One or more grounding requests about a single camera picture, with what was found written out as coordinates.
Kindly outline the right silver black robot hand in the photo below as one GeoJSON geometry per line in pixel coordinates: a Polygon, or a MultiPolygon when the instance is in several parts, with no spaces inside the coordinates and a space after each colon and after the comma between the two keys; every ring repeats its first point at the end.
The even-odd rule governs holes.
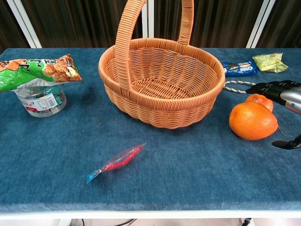
{"type": "Polygon", "coordinates": [[[301,113],[301,84],[296,81],[257,83],[246,90],[247,94],[260,94],[293,112],[301,113]]]}

